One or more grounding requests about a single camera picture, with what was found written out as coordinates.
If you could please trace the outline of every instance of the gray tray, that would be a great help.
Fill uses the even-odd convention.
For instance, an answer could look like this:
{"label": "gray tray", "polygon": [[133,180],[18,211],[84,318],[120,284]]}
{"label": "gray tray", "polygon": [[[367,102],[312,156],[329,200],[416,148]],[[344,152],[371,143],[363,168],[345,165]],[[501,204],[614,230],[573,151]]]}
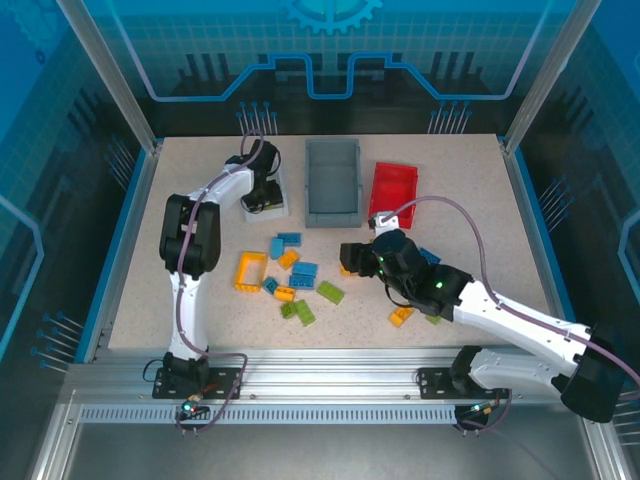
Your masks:
{"label": "gray tray", "polygon": [[358,140],[307,140],[307,228],[362,225],[362,178]]}

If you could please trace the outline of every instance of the beige work surface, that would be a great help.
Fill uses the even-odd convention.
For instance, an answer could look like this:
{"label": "beige work surface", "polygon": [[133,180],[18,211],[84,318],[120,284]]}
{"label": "beige work surface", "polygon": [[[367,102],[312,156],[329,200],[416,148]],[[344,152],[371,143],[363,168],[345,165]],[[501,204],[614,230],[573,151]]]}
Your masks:
{"label": "beige work surface", "polygon": [[[434,326],[415,312],[402,328],[388,320],[394,310],[377,279],[343,277],[339,248],[343,242],[367,242],[360,229],[304,227],[305,140],[277,136],[270,140],[282,153],[289,196],[289,217],[248,224],[240,205],[222,217],[222,255],[208,292],[207,333],[213,347],[372,348],[453,346],[504,343],[482,331],[442,321]],[[377,161],[415,165],[418,195],[443,195],[465,207],[477,222],[487,251],[489,278],[495,290],[533,308],[547,311],[540,279],[525,235],[507,172],[493,135],[361,135],[360,159],[368,212]],[[167,197],[189,193],[218,174],[238,153],[239,138],[168,138],[146,205],[110,348],[166,348],[171,336],[172,297],[168,272],[158,255]],[[315,291],[298,291],[316,316],[303,327],[284,320],[280,302],[265,291],[242,293],[233,279],[242,251],[269,251],[278,232],[301,232],[301,259],[319,264],[317,282],[327,280],[345,291],[339,306]],[[478,247],[463,217],[449,206],[418,205],[408,235],[444,263],[479,276]],[[269,260],[267,274],[286,284],[289,272]]]}

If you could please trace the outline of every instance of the red tray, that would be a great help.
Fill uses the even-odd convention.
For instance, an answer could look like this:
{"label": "red tray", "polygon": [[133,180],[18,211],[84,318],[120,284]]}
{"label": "red tray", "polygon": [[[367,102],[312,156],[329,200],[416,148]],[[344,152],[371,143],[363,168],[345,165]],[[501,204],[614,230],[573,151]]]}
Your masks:
{"label": "red tray", "polygon": [[[396,210],[416,198],[418,169],[393,163],[376,163],[373,175],[369,217],[374,213]],[[401,228],[411,228],[416,206],[412,205],[398,215]]]}

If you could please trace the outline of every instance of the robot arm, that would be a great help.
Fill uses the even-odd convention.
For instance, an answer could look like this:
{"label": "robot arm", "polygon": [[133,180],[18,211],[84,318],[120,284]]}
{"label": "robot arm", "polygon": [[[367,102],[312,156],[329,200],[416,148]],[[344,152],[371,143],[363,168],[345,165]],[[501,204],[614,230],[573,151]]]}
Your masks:
{"label": "robot arm", "polygon": [[[221,253],[220,212],[238,200],[249,211],[259,211],[263,206],[277,203],[282,193],[274,180],[268,177],[279,152],[269,142],[264,142],[260,153],[247,168],[237,169],[259,148],[256,140],[247,156],[233,156],[225,163],[222,178],[206,193],[199,205],[196,222],[187,246],[182,267],[184,291],[181,301],[181,323],[184,337],[202,351],[208,349],[205,331],[206,297],[210,272],[216,267]],[[173,290],[173,333],[169,350],[164,356],[163,367],[177,379],[200,391],[207,382],[208,363],[203,355],[195,352],[183,341],[176,322],[177,295],[180,287],[178,259],[182,250],[189,218],[197,200],[206,187],[188,195],[171,195],[167,200],[160,257],[169,271]]]}
{"label": "robot arm", "polygon": [[535,320],[614,350],[612,332],[566,322],[497,295],[468,273],[448,265],[430,265],[415,243],[399,229],[397,217],[376,214],[370,226],[371,244],[343,244],[340,261],[350,272],[377,276],[386,289],[402,295],[410,306],[435,317],[490,332],[532,353],[534,357],[498,354],[464,347],[450,369],[452,383],[462,394],[508,388],[552,391],[572,411],[597,422],[611,420],[624,375],[584,344],[535,325],[505,310],[509,306]]}

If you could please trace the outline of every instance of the metal bracket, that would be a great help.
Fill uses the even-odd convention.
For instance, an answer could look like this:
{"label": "metal bracket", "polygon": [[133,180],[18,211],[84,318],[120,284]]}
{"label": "metal bracket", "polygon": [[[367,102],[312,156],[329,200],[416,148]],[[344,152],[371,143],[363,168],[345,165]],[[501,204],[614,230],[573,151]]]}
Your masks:
{"label": "metal bracket", "polygon": [[[212,390],[207,391],[204,400],[224,400],[233,388],[233,382],[240,375],[239,368],[211,368],[209,367],[208,381],[216,385]],[[165,372],[164,368],[159,368],[153,382],[151,396],[162,400],[184,400],[189,395],[193,395],[193,383],[182,377],[171,375]],[[232,400],[240,398],[240,386],[231,396]]]}
{"label": "metal bracket", "polygon": [[[453,386],[448,368],[419,368],[416,383],[420,388],[422,400],[469,400]],[[502,388],[495,390],[480,390],[474,394],[474,400],[491,400],[500,395],[506,398],[508,391]]]}

